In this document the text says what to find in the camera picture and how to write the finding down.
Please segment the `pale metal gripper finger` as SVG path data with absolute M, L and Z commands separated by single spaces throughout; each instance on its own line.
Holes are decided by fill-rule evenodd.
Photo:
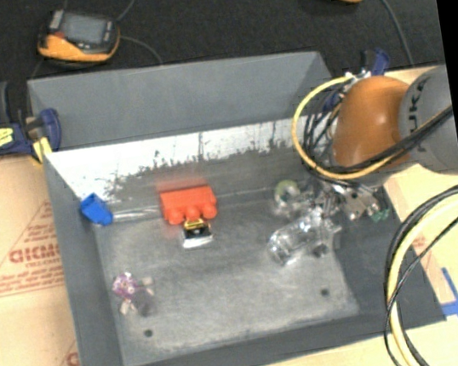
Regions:
M 331 189 L 330 191 L 320 192 L 316 196 L 317 205 L 321 208 L 342 205 L 344 198 L 340 192 Z
M 313 210 L 314 222 L 318 227 L 339 225 L 344 221 L 344 212 L 340 207 L 315 208 Z

